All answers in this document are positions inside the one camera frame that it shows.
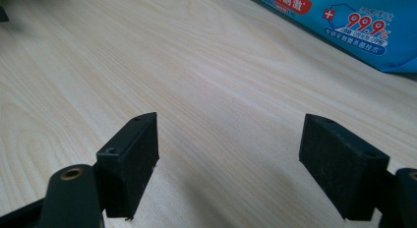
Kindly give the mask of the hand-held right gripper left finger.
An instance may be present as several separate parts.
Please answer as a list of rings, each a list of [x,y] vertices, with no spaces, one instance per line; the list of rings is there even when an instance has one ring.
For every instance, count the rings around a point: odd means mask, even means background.
[[[108,217],[134,217],[158,159],[155,112],[132,118],[96,153],[100,205]]]

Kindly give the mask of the blue wet wipes pack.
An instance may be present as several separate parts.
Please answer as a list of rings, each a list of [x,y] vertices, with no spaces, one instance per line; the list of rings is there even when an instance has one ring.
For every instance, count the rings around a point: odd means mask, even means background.
[[[255,0],[384,73],[417,74],[417,0]]]

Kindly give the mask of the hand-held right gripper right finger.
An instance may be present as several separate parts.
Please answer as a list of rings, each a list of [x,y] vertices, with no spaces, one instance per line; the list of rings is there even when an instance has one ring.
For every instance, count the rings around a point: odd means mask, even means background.
[[[308,114],[299,160],[343,218],[372,218],[388,155],[335,121]]]

